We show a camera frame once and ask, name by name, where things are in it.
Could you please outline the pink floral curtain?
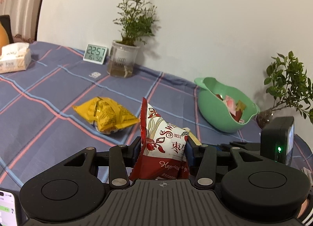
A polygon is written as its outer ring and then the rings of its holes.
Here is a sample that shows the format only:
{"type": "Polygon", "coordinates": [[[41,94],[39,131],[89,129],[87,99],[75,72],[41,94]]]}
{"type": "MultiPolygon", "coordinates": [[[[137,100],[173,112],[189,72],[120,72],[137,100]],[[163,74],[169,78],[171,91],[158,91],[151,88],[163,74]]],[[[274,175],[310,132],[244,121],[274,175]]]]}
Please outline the pink floral curtain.
{"type": "Polygon", "coordinates": [[[15,41],[36,40],[41,3],[42,0],[1,0],[1,15],[10,16],[15,41]]]}

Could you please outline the red snacks in bowl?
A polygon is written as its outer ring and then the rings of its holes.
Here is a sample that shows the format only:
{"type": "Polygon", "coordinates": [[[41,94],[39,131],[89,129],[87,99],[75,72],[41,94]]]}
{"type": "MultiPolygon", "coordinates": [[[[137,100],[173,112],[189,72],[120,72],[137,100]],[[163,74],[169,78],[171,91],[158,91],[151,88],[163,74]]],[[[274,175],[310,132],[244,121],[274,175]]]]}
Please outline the red snacks in bowl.
{"type": "Polygon", "coordinates": [[[223,101],[228,109],[228,112],[235,121],[240,124],[245,123],[245,121],[242,119],[242,115],[244,113],[244,110],[246,109],[246,104],[244,104],[241,100],[236,102],[232,97],[228,95],[221,97],[220,94],[216,94],[215,96],[223,101]]]}

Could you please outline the leafy plant in glass vase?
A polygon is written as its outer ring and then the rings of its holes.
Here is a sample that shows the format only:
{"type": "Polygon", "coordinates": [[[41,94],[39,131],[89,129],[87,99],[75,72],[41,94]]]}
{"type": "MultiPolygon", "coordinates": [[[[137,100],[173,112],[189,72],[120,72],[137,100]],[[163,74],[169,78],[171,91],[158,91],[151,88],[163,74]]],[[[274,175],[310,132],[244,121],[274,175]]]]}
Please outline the leafy plant in glass vase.
{"type": "Polygon", "coordinates": [[[266,68],[264,85],[266,93],[274,99],[273,106],[260,112],[256,122],[264,128],[273,119],[275,112],[294,108],[304,119],[312,121],[312,80],[302,62],[290,51],[278,54],[266,68]]]}

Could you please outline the donut shaped cushion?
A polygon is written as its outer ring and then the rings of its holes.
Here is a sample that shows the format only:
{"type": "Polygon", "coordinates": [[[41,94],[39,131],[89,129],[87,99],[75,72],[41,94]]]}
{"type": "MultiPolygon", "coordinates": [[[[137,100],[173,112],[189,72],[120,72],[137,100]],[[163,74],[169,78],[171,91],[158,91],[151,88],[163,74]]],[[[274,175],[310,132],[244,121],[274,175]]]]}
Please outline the donut shaped cushion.
{"type": "Polygon", "coordinates": [[[8,45],[9,43],[8,34],[3,25],[0,23],[0,55],[2,55],[2,47],[8,45]]]}

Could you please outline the feathery plant in clear pot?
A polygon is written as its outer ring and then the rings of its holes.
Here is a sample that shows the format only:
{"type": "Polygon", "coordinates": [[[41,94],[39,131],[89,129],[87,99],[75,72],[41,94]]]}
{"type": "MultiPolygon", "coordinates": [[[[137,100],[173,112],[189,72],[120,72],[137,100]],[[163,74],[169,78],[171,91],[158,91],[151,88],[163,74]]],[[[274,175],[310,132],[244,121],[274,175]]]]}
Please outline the feathery plant in clear pot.
{"type": "Polygon", "coordinates": [[[114,77],[128,78],[133,74],[141,45],[154,36],[157,7],[151,0],[121,0],[117,8],[119,17],[113,23],[121,27],[121,38],[112,42],[107,72],[114,77]]]}

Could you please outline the green plastic bowl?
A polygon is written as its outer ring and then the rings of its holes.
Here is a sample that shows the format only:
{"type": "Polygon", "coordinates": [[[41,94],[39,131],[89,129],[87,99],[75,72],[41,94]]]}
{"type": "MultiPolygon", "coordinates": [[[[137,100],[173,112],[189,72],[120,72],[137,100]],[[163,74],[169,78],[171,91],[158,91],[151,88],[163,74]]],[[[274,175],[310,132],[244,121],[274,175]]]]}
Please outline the green plastic bowl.
{"type": "Polygon", "coordinates": [[[260,108],[242,91],[235,87],[224,85],[216,78],[196,78],[199,86],[198,108],[202,116],[216,129],[225,133],[234,133],[246,126],[258,113],[260,108]],[[233,99],[234,104],[243,103],[246,108],[242,111],[240,120],[227,108],[226,99],[233,99]]]}

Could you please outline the yellow chip bag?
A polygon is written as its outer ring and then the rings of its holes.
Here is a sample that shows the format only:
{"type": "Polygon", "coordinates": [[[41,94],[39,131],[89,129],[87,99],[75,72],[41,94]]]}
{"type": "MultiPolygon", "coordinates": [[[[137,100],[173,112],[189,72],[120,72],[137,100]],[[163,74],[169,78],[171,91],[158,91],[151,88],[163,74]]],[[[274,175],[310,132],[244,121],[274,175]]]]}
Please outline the yellow chip bag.
{"type": "Polygon", "coordinates": [[[73,109],[99,133],[110,135],[139,123],[127,108],[107,97],[95,97],[73,109]]]}

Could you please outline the smartphone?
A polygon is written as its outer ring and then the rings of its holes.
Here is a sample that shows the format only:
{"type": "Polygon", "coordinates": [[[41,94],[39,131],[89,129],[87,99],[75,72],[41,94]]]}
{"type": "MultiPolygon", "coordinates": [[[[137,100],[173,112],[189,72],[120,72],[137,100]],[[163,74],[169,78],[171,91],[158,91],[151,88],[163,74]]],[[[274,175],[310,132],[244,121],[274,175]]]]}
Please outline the smartphone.
{"type": "Polygon", "coordinates": [[[12,192],[0,190],[0,223],[2,226],[18,226],[15,196],[12,192]]]}

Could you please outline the white tissue box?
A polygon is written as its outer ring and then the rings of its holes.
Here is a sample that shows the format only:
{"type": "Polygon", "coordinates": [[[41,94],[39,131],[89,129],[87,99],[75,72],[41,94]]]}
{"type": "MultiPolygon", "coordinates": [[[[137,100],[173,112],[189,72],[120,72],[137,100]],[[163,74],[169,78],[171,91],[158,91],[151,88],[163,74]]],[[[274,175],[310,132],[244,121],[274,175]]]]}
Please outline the white tissue box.
{"type": "Polygon", "coordinates": [[[13,43],[2,47],[0,74],[24,71],[31,62],[29,43],[13,43]]]}

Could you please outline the cream long snack packet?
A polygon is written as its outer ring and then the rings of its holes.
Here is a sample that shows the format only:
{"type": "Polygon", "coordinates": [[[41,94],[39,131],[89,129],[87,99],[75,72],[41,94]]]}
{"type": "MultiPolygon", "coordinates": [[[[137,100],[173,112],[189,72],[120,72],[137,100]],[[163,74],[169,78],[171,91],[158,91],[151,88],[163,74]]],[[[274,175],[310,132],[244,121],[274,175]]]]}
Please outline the cream long snack packet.
{"type": "Polygon", "coordinates": [[[192,134],[191,130],[188,127],[185,127],[183,129],[189,133],[189,137],[196,145],[202,145],[202,143],[198,140],[198,138],[194,134],[192,134]]]}

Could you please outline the white red jujube snack bag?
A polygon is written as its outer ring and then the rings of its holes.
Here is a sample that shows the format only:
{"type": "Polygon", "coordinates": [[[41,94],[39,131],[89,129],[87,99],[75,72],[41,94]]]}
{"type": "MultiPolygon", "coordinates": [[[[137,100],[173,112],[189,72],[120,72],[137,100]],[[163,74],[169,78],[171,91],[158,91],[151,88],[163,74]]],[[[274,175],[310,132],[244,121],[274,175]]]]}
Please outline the white red jujube snack bag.
{"type": "Polygon", "coordinates": [[[141,151],[130,180],[187,179],[185,148],[189,132],[164,120],[146,98],[142,100],[140,127],[141,151]]]}

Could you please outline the white digital clock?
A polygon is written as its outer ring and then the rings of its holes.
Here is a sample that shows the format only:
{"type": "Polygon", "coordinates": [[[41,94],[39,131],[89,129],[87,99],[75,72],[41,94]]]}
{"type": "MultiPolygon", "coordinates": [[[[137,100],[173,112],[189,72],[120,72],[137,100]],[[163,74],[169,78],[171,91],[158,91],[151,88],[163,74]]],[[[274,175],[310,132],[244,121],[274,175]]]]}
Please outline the white digital clock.
{"type": "Polygon", "coordinates": [[[108,47],[88,44],[83,56],[83,61],[103,65],[107,52],[108,47]]]}

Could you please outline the white care label tag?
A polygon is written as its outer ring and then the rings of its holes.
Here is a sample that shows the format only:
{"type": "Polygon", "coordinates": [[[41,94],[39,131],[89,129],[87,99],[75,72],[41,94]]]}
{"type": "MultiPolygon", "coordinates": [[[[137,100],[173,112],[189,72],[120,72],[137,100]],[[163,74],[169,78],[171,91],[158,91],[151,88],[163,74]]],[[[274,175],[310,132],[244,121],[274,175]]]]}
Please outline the white care label tag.
{"type": "Polygon", "coordinates": [[[97,79],[100,76],[101,76],[101,73],[99,73],[99,72],[93,72],[93,73],[89,74],[89,77],[94,78],[94,79],[97,79]]]}

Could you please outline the blue plaid tablecloth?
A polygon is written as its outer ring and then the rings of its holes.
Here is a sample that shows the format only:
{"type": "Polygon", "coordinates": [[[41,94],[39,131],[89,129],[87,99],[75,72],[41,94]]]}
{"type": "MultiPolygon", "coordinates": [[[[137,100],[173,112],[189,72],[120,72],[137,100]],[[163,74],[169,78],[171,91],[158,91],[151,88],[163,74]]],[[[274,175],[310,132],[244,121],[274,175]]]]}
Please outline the blue plaid tablecloth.
{"type": "Polygon", "coordinates": [[[35,42],[1,74],[1,188],[26,225],[312,225],[312,157],[293,117],[215,78],[115,78],[35,42]]]}

